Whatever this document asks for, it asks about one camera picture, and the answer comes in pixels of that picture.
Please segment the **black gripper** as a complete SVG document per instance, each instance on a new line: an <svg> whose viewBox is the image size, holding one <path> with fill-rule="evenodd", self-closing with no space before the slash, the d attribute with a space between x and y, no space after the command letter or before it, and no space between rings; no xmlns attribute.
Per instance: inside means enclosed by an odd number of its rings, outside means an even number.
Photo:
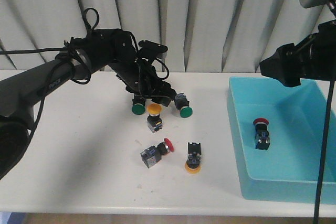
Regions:
<svg viewBox="0 0 336 224"><path fill-rule="evenodd" d="M152 65L159 60L158 55L168 51L168 47L152 41L136 43L129 31L118 30L112 35L113 59L108 66L133 93L132 101L152 99L154 103L168 107L175 99L171 85L160 78Z"/></svg>
<svg viewBox="0 0 336 224"><path fill-rule="evenodd" d="M260 62L260 72L285 87L301 85L301 79L332 81L335 79L335 21L322 23L316 33L297 45L280 46Z"/></svg>

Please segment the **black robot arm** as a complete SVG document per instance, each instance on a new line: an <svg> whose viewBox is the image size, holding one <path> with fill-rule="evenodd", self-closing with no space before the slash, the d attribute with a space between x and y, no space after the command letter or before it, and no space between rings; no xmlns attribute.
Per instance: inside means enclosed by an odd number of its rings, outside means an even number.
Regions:
<svg viewBox="0 0 336 224"><path fill-rule="evenodd" d="M105 66L112 68L128 92L140 100L169 105L176 91L160 78L152 63L167 47L135 41L122 29L91 29L85 38L72 38L54 60L1 81L1 176L23 157L40 119L36 104L67 81L87 84Z"/></svg>

